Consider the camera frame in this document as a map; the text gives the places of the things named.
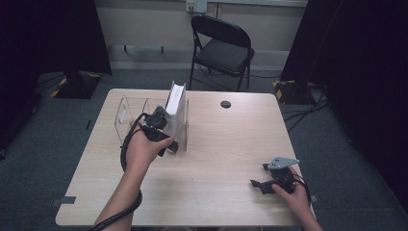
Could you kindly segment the white book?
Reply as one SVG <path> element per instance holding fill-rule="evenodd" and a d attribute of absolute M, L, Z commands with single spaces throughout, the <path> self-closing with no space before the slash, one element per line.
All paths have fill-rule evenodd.
<path fill-rule="evenodd" d="M 166 133 L 175 141 L 180 141 L 185 120 L 185 91 L 186 85 L 177 85 L 172 82 L 166 102 L 168 113 Z"/>

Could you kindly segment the black stand base yellow tape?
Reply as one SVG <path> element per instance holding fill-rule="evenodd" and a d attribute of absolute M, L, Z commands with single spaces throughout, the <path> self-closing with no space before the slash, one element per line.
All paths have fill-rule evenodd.
<path fill-rule="evenodd" d="M 64 99 L 91 99 L 101 75 L 80 71 L 65 71 L 64 77 L 51 93 L 52 97 Z"/>
<path fill-rule="evenodd" d="M 315 105 L 316 100 L 307 87 L 295 80 L 272 83 L 277 100 L 286 105 Z"/>

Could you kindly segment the white wall socket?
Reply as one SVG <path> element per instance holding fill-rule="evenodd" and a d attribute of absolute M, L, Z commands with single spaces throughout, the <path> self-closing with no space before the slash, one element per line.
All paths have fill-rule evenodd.
<path fill-rule="evenodd" d="M 205 13 L 208 3 L 200 0 L 186 0 L 186 11 L 188 13 Z"/>

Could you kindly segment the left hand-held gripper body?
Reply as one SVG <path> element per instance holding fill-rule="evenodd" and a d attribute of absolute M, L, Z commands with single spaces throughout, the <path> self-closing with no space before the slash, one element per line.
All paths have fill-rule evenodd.
<path fill-rule="evenodd" d="M 159 105 L 152 115 L 145 117 L 145 124 L 141 129 L 150 141 L 162 141 L 168 138 L 168 135 L 164 133 L 167 125 L 166 116 L 166 110 Z"/>

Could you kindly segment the person's left hand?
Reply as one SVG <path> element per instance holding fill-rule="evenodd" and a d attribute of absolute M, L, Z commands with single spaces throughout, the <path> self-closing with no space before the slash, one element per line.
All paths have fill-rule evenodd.
<path fill-rule="evenodd" d="M 137 125 L 132 132 L 132 138 L 126 151 L 125 173 L 131 176 L 145 174 L 158 153 L 170 146 L 173 138 L 162 141 L 150 141 Z"/>

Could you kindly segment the black curtain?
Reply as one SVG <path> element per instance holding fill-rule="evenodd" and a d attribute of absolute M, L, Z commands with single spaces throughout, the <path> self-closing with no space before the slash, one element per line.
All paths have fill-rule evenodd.
<path fill-rule="evenodd" d="M 281 78 L 327 88 L 408 212 L 408 0 L 307 0 Z"/>
<path fill-rule="evenodd" d="M 0 150 L 39 101 L 50 72 L 110 74 L 95 0 L 0 0 Z"/>

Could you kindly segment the grey wall trunking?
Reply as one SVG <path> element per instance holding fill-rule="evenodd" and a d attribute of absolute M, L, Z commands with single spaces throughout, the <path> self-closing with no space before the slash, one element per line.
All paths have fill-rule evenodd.
<path fill-rule="evenodd" d="M 138 47 L 110 45 L 112 69 L 190 69 L 192 47 Z M 251 62 L 255 70 L 282 70 L 288 51 L 256 50 Z"/>

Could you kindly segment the black folding chair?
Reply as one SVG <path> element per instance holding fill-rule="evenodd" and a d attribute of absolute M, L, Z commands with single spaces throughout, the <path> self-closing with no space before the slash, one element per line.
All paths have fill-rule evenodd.
<path fill-rule="evenodd" d="M 243 79 L 246 79 L 246 86 L 249 87 L 255 50 L 247 32 L 236 24 L 208 15 L 194 16 L 191 28 L 193 53 L 189 89 L 192 81 L 196 80 L 193 73 L 197 65 L 238 78 L 236 91 L 240 90 Z"/>

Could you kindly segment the clear acrylic file rack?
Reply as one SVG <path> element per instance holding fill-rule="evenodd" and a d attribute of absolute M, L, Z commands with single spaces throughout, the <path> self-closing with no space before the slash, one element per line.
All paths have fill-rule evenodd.
<path fill-rule="evenodd" d="M 145 117 L 152 115 L 157 106 L 161 105 L 166 109 L 167 99 L 162 98 L 137 98 L 123 96 L 120 100 L 116 116 L 115 129 L 121 144 L 125 143 L 126 137 L 134 130 L 137 123 L 141 127 L 145 124 Z M 189 100 L 185 97 L 185 120 L 182 130 L 181 140 L 178 141 L 177 152 L 187 150 L 189 127 Z"/>

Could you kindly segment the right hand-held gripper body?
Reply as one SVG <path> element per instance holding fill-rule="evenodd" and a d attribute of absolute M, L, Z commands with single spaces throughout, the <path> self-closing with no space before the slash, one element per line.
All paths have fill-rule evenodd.
<path fill-rule="evenodd" d="M 284 189 L 287 193 L 293 193 L 293 173 L 290 167 L 297 165 L 299 161 L 297 159 L 289 159 L 284 157 L 275 157 L 268 164 L 268 171 L 271 174 L 272 181 Z"/>

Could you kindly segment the person's right hand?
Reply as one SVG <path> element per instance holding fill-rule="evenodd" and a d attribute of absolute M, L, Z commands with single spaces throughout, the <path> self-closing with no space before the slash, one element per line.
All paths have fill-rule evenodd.
<path fill-rule="evenodd" d="M 293 178 L 295 179 L 295 182 L 293 183 L 293 193 L 286 192 L 276 184 L 273 184 L 271 188 L 286 201 L 289 208 L 299 220 L 314 218 L 314 214 L 310 209 L 305 187 L 300 183 L 297 177 L 297 172 L 292 167 L 289 167 L 289 170 L 292 172 Z"/>

